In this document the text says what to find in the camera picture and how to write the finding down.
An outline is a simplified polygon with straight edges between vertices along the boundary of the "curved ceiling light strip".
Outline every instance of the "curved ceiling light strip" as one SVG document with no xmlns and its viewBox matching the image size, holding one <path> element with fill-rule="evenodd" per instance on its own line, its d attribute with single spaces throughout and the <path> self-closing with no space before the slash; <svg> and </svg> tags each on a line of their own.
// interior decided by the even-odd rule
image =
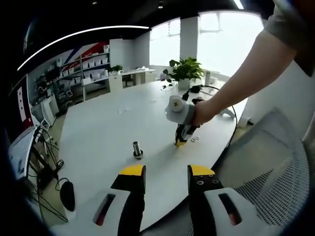
<svg viewBox="0 0 315 236">
<path fill-rule="evenodd" d="M 27 58 L 20 66 L 17 70 L 20 70 L 30 59 L 32 59 L 33 57 L 35 57 L 38 53 L 40 53 L 41 51 L 43 51 L 44 49 L 48 48 L 49 46 L 53 45 L 54 43 L 57 43 L 61 40 L 64 40 L 66 38 L 69 38 L 71 36 L 75 36 L 77 34 L 81 34 L 81 33 L 86 33 L 86 32 L 90 32 L 90 31 L 94 31 L 94 30 L 105 30 L 105 29 L 114 29 L 114 28 L 136 28 L 136 29 L 145 29 L 147 30 L 149 27 L 146 27 L 146 26 L 104 26 L 104 27 L 98 27 L 98 28 L 93 28 L 93 29 L 86 29 L 86 30 L 83 30 L 83 31 L 79 31 L 79 32 L 76 32 L 76 33 L 72 33 L 72 34 L 69 34 L 65 37 L 62 37 L 60 39 L 57 39 L 49 44 L 47 44 L 45 47 L 42 47 L 41 49 L 39 49 L 37 52 L 35 52 L 33 55 L 31 55 L 29 58 Z"/>
<path fill-rule="evenodd" d="M 244 9 L 240 0 L 234 0 L 235 4 L 237 5 L 238 9 Z"/>
</svg>

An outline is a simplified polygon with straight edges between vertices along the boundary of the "round table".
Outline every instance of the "round table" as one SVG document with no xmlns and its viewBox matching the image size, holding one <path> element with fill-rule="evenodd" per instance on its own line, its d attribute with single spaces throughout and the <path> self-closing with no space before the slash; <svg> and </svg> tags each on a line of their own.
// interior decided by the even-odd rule
<svg viewBox="0 0 315 236">
<path fill-rule="evenodd" d="M 83 204 L 104 188 L 110 188 L 118 173 L 127 166 L 146 166 L 145 210 L 141 230 L 160 220 L 188 195 L 187 165 L 215 164 L 231 139 L 235 119 L 215 116 L 198 128 L 188 141 L 177 148 L 177 124 L 166 119 L 170 95 L 182 95 L 177 88 L 162 89 L 163 82 L 126 88 L 90 99 L 71 107 L 65 118 L 60 140 L 59 159 L 64 160 L 60 177 L 73 184 L 77 205 Z M 189 94 L 191 99 L 211 96 Z M 235 105 L 238 120 L 244 100 Z M 133 156 L 137 141 L 143 159 Z"/>
</svg>

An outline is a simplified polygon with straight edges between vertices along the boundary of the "human arm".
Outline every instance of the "human arm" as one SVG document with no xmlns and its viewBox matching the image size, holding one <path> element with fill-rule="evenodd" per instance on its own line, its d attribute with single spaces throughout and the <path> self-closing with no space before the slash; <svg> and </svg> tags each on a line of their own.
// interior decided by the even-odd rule
<svg viewBox="0 0 315 236">
<path fill-rule="evenodd" d="M 196 105 L 193 123 L 211 120 L 223 109 L 262 90 L 290 65 L 297 50 L 263 30 L 237 72 L 210 100 Z"/>
</svg>

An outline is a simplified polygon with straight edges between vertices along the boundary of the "white pillar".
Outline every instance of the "white pillar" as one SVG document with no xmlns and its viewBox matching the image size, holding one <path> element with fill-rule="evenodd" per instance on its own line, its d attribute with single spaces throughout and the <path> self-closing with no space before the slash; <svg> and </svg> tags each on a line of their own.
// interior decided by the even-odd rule
<svg viewBox="0 0 315 236">
<path fill-rule="evenodd" d="M 180 58 L 197 58 L 198 17 L 181 20 L 181 49 Z"/>
</svg>

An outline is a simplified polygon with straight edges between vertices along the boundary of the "hand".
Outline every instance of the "hand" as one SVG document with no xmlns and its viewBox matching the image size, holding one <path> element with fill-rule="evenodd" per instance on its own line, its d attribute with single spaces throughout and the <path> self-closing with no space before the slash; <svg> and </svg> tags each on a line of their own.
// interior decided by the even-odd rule
<svg viewBox="0 0 315 236">
<path fill-rule="evenodd" d="M 211 107 L 209 107 L 209 101 L 198 102 L 195 106 L 195 113 L 192 124 L 200 126 L 203 123 L 211 120 L 215 114 L 212 113 Z"/>
</svg>

